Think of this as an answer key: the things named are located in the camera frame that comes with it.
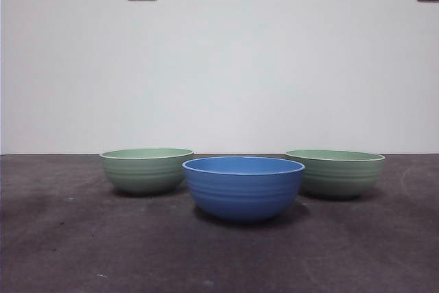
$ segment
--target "green bowl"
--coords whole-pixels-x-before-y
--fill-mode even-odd
[[[294,150],[287,159],[305,165],[302,191],[325,198],[359,196],[378,180],[384,156],[334,150]]]
[[[186,149],[128,149],[100,154],[105,174],[118,189],[131,194],[159,194],[183,180],[182,164],[192,159]]]

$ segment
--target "white wall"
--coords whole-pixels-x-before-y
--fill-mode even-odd
[[[3,153],[439,152],[439,3],[2,2]]]

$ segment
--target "ridged bowl exterior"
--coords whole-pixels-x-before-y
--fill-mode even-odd
[[[297,196],[303,170],[284,174],[217,174],[184,168],[195,203],[234,222],[256,222],[284,211]]]
[[[352,198],[361,195],[378,180],[384,158],[370,161],[306,159],[285,154],[305,165],[302,191],[326,198]]]
[[[158,194],[175,189],[184,179],[182,163],[193,154],[158,159],[102,158],[104,171],[118,189],[132,194]]]

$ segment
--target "gray surface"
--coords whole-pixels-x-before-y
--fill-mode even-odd
[[[2,156],[2,292],[439,292],[439,155],[259,225],[115,193],[97,156]]]

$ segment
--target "ceramic bowl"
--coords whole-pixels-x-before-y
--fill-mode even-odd
[[[296,197],[305,166],[285,159],[211,157],[183,163],[195,203],[235,222],[256,222],[285,210]]]
[[[131,194],[158,194],[179,185],[184,176],[182,163],[192,159],[186,149],[128,149],[100,154],[110,182]]]
[[[305,193],[335,199],[353,198],[372,187],[385,158],[380,154],[335,150],[294,150],[285,156],[305,164]]]

